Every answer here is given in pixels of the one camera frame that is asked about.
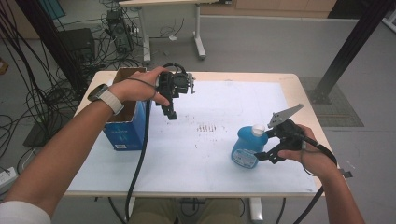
white table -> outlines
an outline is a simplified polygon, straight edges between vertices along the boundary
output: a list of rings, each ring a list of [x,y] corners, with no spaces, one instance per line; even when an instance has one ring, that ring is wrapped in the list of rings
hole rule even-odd
[[[174,13],[174,15],[179,16],[182,13],[181,10],[179,11],[169,11],[171,8],[166,7],[171,5],[175,7],[177,5],[195,5],[195,32],[193,32],[193,37],[195,40],[196,47],[198,49],[198,55],[201,59],[206,57],[205,49],[202,44],[201,34],[200,34],[200,14],[201,14],[201,7],[200,4],[202,3],[214,3],[219,0],[133,0],[133,1],[123,1],[120,2],[121,7],[136,7],[138,9],[138,15],[140,20],[140,27],[141,27],[141,34],[143,39],[143,61],[145,63],[150,63],[151,55],[150,55],[150,46],[149,46],[149,35],[147,33],[147,25],[146,25],[146,18],[145,14],[147,10],[150,10],[153,7],[161,6],[154,10],[151,13],[151,16],[158,17],[161,13]]]
[[[175,99],[178,120],[168,120],[158,106],[153,105],[151,108],[148,149],[133,195],[238,198],[313,196],[318,189],[318,181],[307,175],[297,162],[281,161],[273,165],[269,161],[262,161],[256,168],[249,170],[230,159],[238,128],[253,125],[257,121],[266,124],[272,112],[297,104],[304,104],[304,108],[292,119],[311,127],[318,141],[330,148],[297,76],[192,73],[197,79],[196,93],[181,94],[179,99]],[[115,74],[115,71],[98,72],[87,92],[98,84],[111,82]],[[202,103],[200,98],[208,95],[210,90],[213,97]],[[238,97],[244,96],[246,92],[253,92],[256,97],[249,100]],[[186,107],[188,101],[201,103],[191,108],[191,105]],[[81,102],[78,111],[86,104],[86,100]],[[223,111],[223,116],[219,116],[220,111]],[[247,113],[249,116],[241,117],[246,111],[250,111]],[[178,123],[183,122],[188,125],[179,126]],[[276,139],[271,139],[265,150],[275,144]],[[139,155],[139,151],[115,151],[101,133],[66,195],[125,196]]]

white watch strap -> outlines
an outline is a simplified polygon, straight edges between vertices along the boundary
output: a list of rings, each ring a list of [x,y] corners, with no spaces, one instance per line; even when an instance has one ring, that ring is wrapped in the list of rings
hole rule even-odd
[[[100,99],[111,107],[111,109],[114,112],[114,115],[118,115],[124,107],[124,105],[120,102],[120,100],[109,90],[104,91],[100,95]]]

white bottle cap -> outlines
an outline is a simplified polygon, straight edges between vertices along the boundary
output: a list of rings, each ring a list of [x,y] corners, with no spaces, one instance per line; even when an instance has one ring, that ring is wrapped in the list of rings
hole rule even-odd
[[[255,124],[251,128],[251,133],[256,137],[261,137],[265,132],[265,126],[261,124]]]

white sleeve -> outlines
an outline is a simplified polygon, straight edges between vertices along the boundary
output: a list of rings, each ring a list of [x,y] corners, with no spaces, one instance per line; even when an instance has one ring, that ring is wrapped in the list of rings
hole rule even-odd
[[[41,208],[24,202],[0,204],[2,224],[50,224],[50,216]]]

blue bottle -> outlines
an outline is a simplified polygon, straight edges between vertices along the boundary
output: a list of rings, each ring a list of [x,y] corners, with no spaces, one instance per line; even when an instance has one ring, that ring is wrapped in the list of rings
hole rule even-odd
[[[238,137],[238,141],[233,146],[231,159],[238,165],[253,169],[259,162],[254,154],[262,152],[268,142],[265,126],[256,124],[243,127],[239,129]]]

